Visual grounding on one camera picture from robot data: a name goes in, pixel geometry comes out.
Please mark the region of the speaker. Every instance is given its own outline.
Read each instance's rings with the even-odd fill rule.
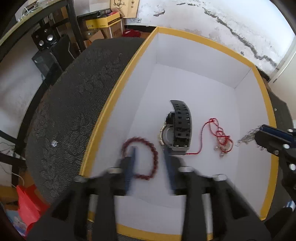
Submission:
[[[32,57],[32,60],[43,76],[46,77],[53,64],[58,64],[60,69],[65,71],[76,57],[69,36],[64,35],[50,48],[38,51]]]
[[[49,23],[44,24],[31,35],[34,43],[39,50],[49,48],[60,39],[59,33],[55,28],[51,28]]]

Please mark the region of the paper bag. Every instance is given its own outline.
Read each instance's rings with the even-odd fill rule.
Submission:
[[[135,18],[139,0],[110,0],[110,8],[117,8],[122,18]]]

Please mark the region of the red beaded bracelet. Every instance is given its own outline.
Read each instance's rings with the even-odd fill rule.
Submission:
[[[133,137],[128,139],[123,145],[122,145],[122,156],[125,157],[126,156],[126,149],[127,147],[132,143],[132,142],[140,142],[145,144],[146,146],[149,146],[149,148],[151,148],[151,151],[153,152],[153,169],[151,170],[151,174],[149,176],[147,175],[143,175],[143,174],[135,174],[134,177],[135,178],[139,178],[139,179],[144,179],[144,180],[149,180],[150,178],[153,178],[156,170],[158,168],[158,152],[156,151],[156,148],[154,147],[153,143],[145,140],[144,138],[141,137]]]

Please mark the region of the silver chain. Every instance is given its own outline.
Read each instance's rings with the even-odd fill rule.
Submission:
[[[261,126],[258,126],[256,129],[250,130],[243,138],[237,141],[236,146],[240,146],[240,144],[245,143],[249,144],[249,142],[255,140],[255,134],[260,130]]]

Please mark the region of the open box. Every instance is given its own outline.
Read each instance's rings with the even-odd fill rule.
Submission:
[[[122,144],[133,136],[154,143],[159,169],[150,181],[133,180],[129,196],[116,197],[118,233],[144,240],[179,240],[184,219],[183,196],[172,196],[158,134],[173,111],[170,100],[190,109],[189,152],[200,146],[200,130],[217,118],[236,142],[262,124],[276,127],[265,85],[253,63],[207,38],[157,27],[133,56],[100,113],[84,156],[81,175],[94,177],[115,166]],[[200,154],[179,156],[201,174],[226,174],[261,219],[269,211],[276,186],[278,159],[253,141],[219,157],[216,139],[205,130]],[[148,174],[149,149],[139,145],[135,172]],[[210,207],[205,200],[207,229]],[[90,210],[94,211],[91,202]]]

